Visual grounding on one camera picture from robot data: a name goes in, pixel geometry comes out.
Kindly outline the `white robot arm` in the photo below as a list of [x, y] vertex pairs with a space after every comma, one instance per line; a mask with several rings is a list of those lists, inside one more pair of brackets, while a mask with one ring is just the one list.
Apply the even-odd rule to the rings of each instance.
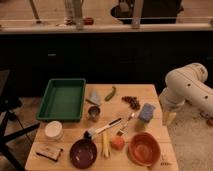
[[204, 84], [207, 78], [208, 71], [200, 63], [191, 63], [166, 74], [166, 87], [159, 95], [163, 112], [162, 123], [165, 126], [173, 121], [176, 111], [185, 101], [213, 117], [213, 88]]

